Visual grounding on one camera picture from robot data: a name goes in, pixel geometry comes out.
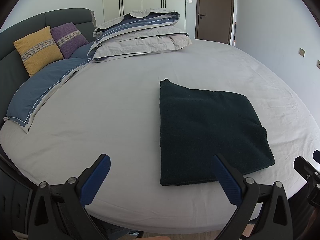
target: brown door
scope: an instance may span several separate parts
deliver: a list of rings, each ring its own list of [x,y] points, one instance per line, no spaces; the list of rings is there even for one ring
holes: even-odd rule
[[[230,44],[234,0],[198,0],[196,39]]]

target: embroidered pillow stripe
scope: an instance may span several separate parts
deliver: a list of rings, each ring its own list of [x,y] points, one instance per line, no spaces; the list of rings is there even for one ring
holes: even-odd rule
[[[33,56],[34,54],[36,54],[40,50],[42,50],[42,49],[44,49],[44,48],[46,48],[48,46],[54,45],[54,44],[55,44],[54,39],[50,39],[50,40],[47,40],[47,41],[40,42],[36,46],[34,46],[31,49],[29,49],[26,53],[24,53],[21,56],[21,59],[22,59],[23,62],[25,62],[28,58],[30,58],[31,56]]]
[[[80,35],[81,32],[79,30],[76,30],[72,33],[67,34],[66,36],[62,37],[60,40],[57,41],[57,45],[61,47],[63,44],[65,44],[67,41],[70,41],[74,37]]]

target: wall outlet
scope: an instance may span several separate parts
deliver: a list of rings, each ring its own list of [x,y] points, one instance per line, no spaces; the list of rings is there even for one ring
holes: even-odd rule
[[[304,49],[299,49],[299,54],[301,55],[301,56],[303,56],[304,57],[304,54],[306,53],[306,51],[304,50]]]

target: white bed sheet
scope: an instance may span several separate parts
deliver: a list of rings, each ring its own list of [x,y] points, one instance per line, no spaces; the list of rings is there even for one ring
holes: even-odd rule
[[[239,49],[200,40],[175,52],[87,65],[43,105],[29,133],[6,121],[0,143],[36,184],[64,183],[101,153],[108,154],[110,173],[86,206],[104,221],[155,233],[221,229],[235,206],[218,182],[159,184],[159,82],[165,78],[191,89],[247,96],[267,129],[276,160],[250,174],[258,183],[279,180],[291,197],[305,184],[293,169],[295,157],[302,155],[320,168],[312,160],[320,148],[319,128],[288,85]]]

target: folded duvet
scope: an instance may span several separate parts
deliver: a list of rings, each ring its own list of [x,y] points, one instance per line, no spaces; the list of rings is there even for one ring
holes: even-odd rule
[[[165,9],[131,11],[99,25],[93,32],[97,40],[93,61],[108,61],[147,53],[163,53],[191,44],[189,35],[174,27],[179,14]]]

